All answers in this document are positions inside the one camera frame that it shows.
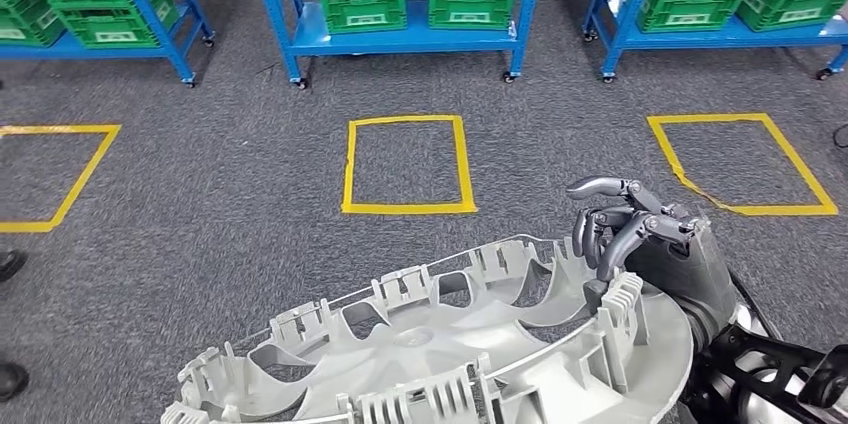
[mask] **blue shelf beam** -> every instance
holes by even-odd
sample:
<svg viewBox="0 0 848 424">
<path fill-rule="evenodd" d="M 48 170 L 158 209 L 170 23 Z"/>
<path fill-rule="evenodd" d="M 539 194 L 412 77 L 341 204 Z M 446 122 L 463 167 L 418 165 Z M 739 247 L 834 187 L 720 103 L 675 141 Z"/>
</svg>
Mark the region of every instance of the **blue shelf beam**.
<svg viewBox="0 0 848 424">
<path fill-rule="evenodd" d="M 132 0 L 150 30 L 159 41 L 156 48 L 86 49 L 70 33 L 64 33 L 50 47 L 0 46 L 0 59 L 135 59 L 166 58 L 171 61 L 180 80 L 190 86 L 195 84 L 196 73 L 188 64 L 186 56 L 198 34 L 203 33 L 206 42 L 212 42 L 215 32 L 206 20 L 197 0 L 181 0 L 177 5 L 179 19 L 166 29 L 148 0 Z M 190 24 L 190 30 L 182 43 L 176 41 L 178 31 Z"/>
<path fill-rule="evenodd" d="M 407 0 L 407 27 L 402 30 L 330 35 L 321 4 L 292 0 L 297 24 L 293 32 L 286 26 L 283 0 L 264 0 L 283 56 L 283 64 L 293 83 L 304 81 L 298 56 L 340 54 L 394 54 L 419 52 L 510 51 L 507 73 L 521 75 L 524 51 L 536 0 L 520 0 L 518 18 L 509 29 L 445 30 L 430 29 L 427 0 Z"/>
<path fill-rule="evenodd" d="M 601 66 L 605 80 L 615 77 L 624 51 L 663 49 L 739 49 L 753 47 L 842 46 L 821 72 L 837 73 L 848 61 L 848 22 L 842 16 L 821 24 L 776 31 L 754 32 L 735 15 L 718 31 L 642 32 L 637 23 L 644 0 L 592 0 L 583 21 L 586 40 L 599 37 L 607 49 Z M 612 15 L 605 25 L 604 15 Z"/>
</svg>

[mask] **black cable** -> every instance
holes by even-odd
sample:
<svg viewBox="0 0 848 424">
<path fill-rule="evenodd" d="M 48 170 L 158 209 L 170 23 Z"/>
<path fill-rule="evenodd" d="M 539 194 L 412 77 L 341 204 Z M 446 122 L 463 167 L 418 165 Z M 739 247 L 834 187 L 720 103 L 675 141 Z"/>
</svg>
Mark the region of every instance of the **black cable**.
<svg viewBox="0 0 848 424">
<path fill-rule="evenodd" d="M 730 282 L 736 286 L 736 289 L 739 290 L 739 294 L 742 294 L 742 298 L 745 299 L 745 303 L 748 304 L 748 307 L 750 307 L 751 310 L 754 311 L 754 314 L 756 314 L 760 319 L 760 323 L 763 325 L 763 329 L 766 330 L 768 337 L 779 340 L 780 333 L 777 332 L 777 328 L 774 327 L 774 324 L 771 323 L 771 321 L 763 313 L 763 310 L 760 309 L 760 306 L 757 305 L 756 301 L 754 301 L 754 298 L 751 297 L 751 294 L 748 292 L 748 289 L 745 287 L 742 279 L 739 278 L 739 275 L 736 274 L 733 269 L 728 268 L 728 271 L 730 271 Z"/>
<path fill-rule="evenodd" d="M 839 131 L 842 131 L 843 129 L 848 129 L 848 124 L 843 124 L 833 131 L 833 144 L 840 149 L 848 149 L 848 141 L 839 142 Z"/>
</svg>

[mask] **yellow tape square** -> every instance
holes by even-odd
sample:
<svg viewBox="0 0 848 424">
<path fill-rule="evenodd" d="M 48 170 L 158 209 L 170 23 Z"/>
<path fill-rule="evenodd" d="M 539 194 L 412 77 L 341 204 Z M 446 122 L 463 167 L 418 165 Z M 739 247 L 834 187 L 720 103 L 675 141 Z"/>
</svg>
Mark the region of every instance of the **yellow tape square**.
<svg viewBox="0 0 848 424">
<path fill-rule="evenodd" d="M 53 214 L 49 221 L 12 221 L 0 222 L 0 232 L 49 232 L 54 227 L 58 226 L 65 215 L 70 210 L 71 205 L 76 201 L 88 178 L 94 172 L 94 168 L 100 163 L 100 159 L 106 154 L 106 150 L 115 140 L 118 131 L 121 130 L 120 125 L 102 124 L 92 126 L 0 126 L 0 137 L 11 135 L 27 135 L 27 134 L 106 134 L 94 155 L 85 165 L 80 176 L 77 178 L 68 195 L 62 200 L 59 208 Z"/>
<path fill-rule="evenodd" d="M 353 202 L 353 166 L 356 155 L 356 128 L 371 124 L 434 121 L 448 121 L 453 127 L 460 201 L 432 204 Z M 474 205 L 474 195 L 471 192 L 471 172 L 468 167 L 468 152 L 465 146 L 465 131 L 462 126 L 462 118 L 456 115 L 390 116 L 350 121 L 348 123 L 347 165 L 345 166 L 342 212 L 347 214 L 456 214 L 477 212 L 477 207 Z"/>
<path fill-rule="evenodd" d="M 745 216 L 835 216 L 839 214 L 839 209 L 836 207 L 836 204 L 833 203 L 833 200 L 830 196 L 827 195 L 824 188 L 819 184 L 819 181 L 813 176 L 813 173 L 810 172 L 810 169 L 801 159 L 801 156 L 795 151 L 795 148 L 792 147 L 792 144 L 786 139 L 780 129 L 777 128 L 774 121 L 768 116 L 768 114 L 763 113 L 755 113 L 755 114 L 689 114 L 689 115 L 668 115 L 668 116 L 648 116 L 648 124 L 651 126 L 651 129 L 654 131 L 654 135 L 657 137 L 657 141 L 659 142 L 660 149 L 662 149 L 663 154 L 665 154 L 666 159 L 668 159 L 668 163 L 671 165 L 672 172 L 680 182 L 692 189 L 696 193 L 704 196 L 709 199 L 716 206 L 727 209 L 729 211 L 733 211 L 739 214 L 743 214 Z M 671 147 L 671 142 L 668 140 L 668 136 L 663 130 L 662 126 L 664 124 L 694 124 L 694 123 L 705 123 L 705 122 L 738 122 L 738 121 L 753 121 L 759 122 L 763 124 L 766 129 L 769 131 L 769 134 L 774 138 L 777 145 L 786 154 L 786 157 L 792 162 L 795 166 L 795 169 L 798 170 L 798 173 L 801 174 L 801 177 L 804 179 L 804 182 L 807 183 L 807 186 L 812 191 L 813 195 L 819 200 L 819 204 L 814 205 L 806 205 L 806 204 L 795 204 L 795 205 L 778 205 L 778 206 L 731 206 L 725 204 L 718 199 L 710 196 L 706 192 L 704 192 L 697 184 L 690 181 L 685 172 L 683 171 L 683 165 L 680 163 L 680 159 L 677 158 L 677 154 L 675 154 L 674 149 Z"/>
</svg>

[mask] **black shoe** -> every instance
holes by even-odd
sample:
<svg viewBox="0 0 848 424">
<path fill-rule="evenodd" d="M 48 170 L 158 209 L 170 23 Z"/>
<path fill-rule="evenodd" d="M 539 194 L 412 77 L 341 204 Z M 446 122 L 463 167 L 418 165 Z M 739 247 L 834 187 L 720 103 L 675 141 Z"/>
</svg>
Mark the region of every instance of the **black shoe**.
<svg viewBox="0 0 848 424">
<path fill-rule="evenodd" d="M 23 367 L 11 362 L 0 364 L 0 402 L 6 402 L 22 393 L 29 384 L 29 374 Z"/>
<path fill-rule="evenodd" d="M 0 253 L 0 282 L 8 281 L 26 262 L 24 251 L 11 250 Z"/>
</svg>

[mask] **robotic hand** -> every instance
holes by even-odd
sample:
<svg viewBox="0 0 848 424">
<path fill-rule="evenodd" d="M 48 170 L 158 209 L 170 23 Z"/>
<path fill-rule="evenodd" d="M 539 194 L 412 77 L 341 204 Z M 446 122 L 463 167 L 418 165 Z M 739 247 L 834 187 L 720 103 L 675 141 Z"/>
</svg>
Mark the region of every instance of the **robotic hand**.
<svg viewBox="0 0 848 424">
<path fill-rule="evenodd" d="M 677 301 L 689 318 L 695 352 L 733 320 L 733 284 L 706 218 L 692 218 L 678 205 L 664 206 L 634 180 L 588 177 L 566 193 L 575 200 L 600 194 L 626 203 L 583 209 L 574 226 L 574 254 L 597 272 L 584 287 L 590 305 L 626 267 Z"/>
</svg>

